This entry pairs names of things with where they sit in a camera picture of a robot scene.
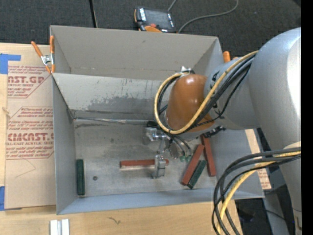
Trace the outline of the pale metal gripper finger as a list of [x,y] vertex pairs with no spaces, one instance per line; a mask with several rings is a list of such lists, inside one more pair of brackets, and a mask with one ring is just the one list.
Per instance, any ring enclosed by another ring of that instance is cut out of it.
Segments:
[[150,142],[157,141],[159,139],[157,129],[153,127],[145,127],[143,130],[142,143],[148,145]]
[[152,173],[152,178],[160,178],[165,175],[166,160],[162,155],[155,155],[155,168]]

